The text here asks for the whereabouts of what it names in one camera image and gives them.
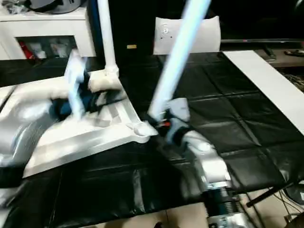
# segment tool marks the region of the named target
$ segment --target black table cover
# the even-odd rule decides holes
[[[152,56],[119,66],[139,115],[164,61]],[[66,63],[0,61],[0,86],[61,76]],[[89,58],[88,70],[103,67]],[[175,97],[188,99],[192,125],[225,159],[238,192],[303,179],[303,135],[222,53],[191,54]],[[5,227],[81,227],[202,201],[192,166],[175,151],[153,137],[29,177]]]

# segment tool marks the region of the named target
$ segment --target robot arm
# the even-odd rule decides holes
[[[165,141],[179,146],[183,156],[192,162],[209,215],[209,227],[248,228],[247,218],[239,211],[239,199],[233,194],[224,160],[205,137],[187,124],[186,99],[171,100],[210,2],[187,1],[180,31],[165,63],[148,116]]]

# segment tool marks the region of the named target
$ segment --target tv stand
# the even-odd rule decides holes
[[[267,54],[267,56],[264,57],[265,61],[267,61],[267,62],[276,61],[276,55],[275,55],[275,53],[273,52],[273,50],[271,48],[269,48],[269,46],[267,44],[263,45],[263,50]]]

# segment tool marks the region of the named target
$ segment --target white panel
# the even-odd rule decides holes
[[[182,19],[156,18],[154,51],[155,55],[169,54],[181,28]],[[196,34],[191,53],[218,52],[220,47],[219,17],[202,20]]]
[[[28,11],[22,14],[11,15],[0,10],[0,21],[28,21],[28,20],[85,20],[86,5],[63,14],[43,14]]]
[[[73,33],[75,35],[75,42],[82,57],[96,56],[93,40],[91,36],[90,27],[85,20],[70,21]]]
[[[10,59],[26,59],[19,43],[5,23],[0,23],[0,43]]]
[[[304,94],[254,51],[224,54],[304,135]]]
[[[7,21],[3,26],[15,37],[73,35],[69,20]]]
[[[9,59],[10,59],[9,55],[6,53],[6,51],[4,50],[4,48],[0,43],[0,60],[9,60]]]

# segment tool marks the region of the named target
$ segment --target white shelf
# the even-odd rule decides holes
[[[23,14],[11,15],[5,9],[0,9],[0,21],[29,21],[29,20],[85,20],[86,5],[64,14],[43,14],[29,11]]]

